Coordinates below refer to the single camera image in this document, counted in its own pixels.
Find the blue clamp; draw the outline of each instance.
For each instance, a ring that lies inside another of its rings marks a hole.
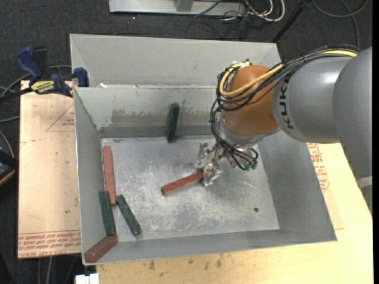
[[[37,63],[33,59],[33,49],[27,46],[20,50],[16,55],[16,61],[23,70],[28,72],[32,79],[29,81],[29,88],[40,94],[56,93],[64,96],[72,96],[72,88],[65,83],[57,74],[52,74],[50,79],[43,79],[42,71],[38,68]],[[79,67],[73,71],[77,85],[80,87],[88,87],[89,79],[84,68]]]

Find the red wooden stick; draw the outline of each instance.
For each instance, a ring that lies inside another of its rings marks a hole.
[[[189,175],[188,177],[184,177],[180,180],[167,184],[163,186],[160,190],[162,191],[163,196],[166,196],[172,192],[176,192],[180,189],[186,188],[187,186],[196,184],[197,182],[200,182],[202,179],[203,171],[199,171],[197,173],[194,173],[193,175]]]
[[[103,255],[112,249],[118,243],[116,234],[108,235],[97,243],[93,248],[85,253],[85,260],[88,263],[97,262]]]
[[[105,189],[109,192],[109,199],[111,205],[116,205],[116,189],[114,184],[113,173],[113,156],[112,148],[110,146],[104,146],[102,148],[102,158],[104,163]]]

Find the clamp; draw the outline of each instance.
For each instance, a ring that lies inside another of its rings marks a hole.
[[[50,73],[47,65],[47,49],[31,46],[24,47],[16,55],[16,61],[23,70],[31,75],[29,88],[26,92],[34,91],[39,95],[56,93],[64,96],[72,96],[72,88],[56,73]],[[88,87],[89,79],[84,68],[79,67],[73,71],[74,86]]]

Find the black carpet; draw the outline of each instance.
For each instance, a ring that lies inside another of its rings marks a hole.
[[[6,87],[25,74],[17,65],[15,55],[28,45],[47,46],[51,64],[70,64],[70,33],[271,42],[302,0],[284,0],[286,15],[282,21],[272,24],[257,18],[247,22],[241,19],[221,22],[206,16],[110,14],[108,1],[0,0],[0,86]],[[315,1],[327,12],[348,14],[346,5],[339,0]],[[365,2],[343,1],[353,12]],[[286,61],[331,44],[352,44],[362,50],[372,46],[372,0],[354,17],[345,18],[327,16],[312,3],[308,4],[280,39],[278,47],[282,60]],[[6,101],[0,106],[0,122],[18,113],[18,99]],[[18,120],[0,123],[0,131],[18,156]],[[0,187],[0,253],[9,270],[7,275],[0,266],[0,283],[9,283],[11,276],[16,283],[37,283],[38,266],[44,283],[49,259],[18,260],[16,257],[17,207],[15,177]],[[55,257],[51,283],[63,283],[71,265],[71,273],[84,272],[78,258]]]

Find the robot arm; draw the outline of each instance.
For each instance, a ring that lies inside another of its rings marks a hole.
[[[303,142],[341,142],[372,211],[371,85],[372,47],[360,53],[322,48],[271,69],[231,65],[219,75],[210,116],[216,144],[200,147],[204,184],[221,173],[219,159],[254,167],[258,156],[252,146],[283,130]]]

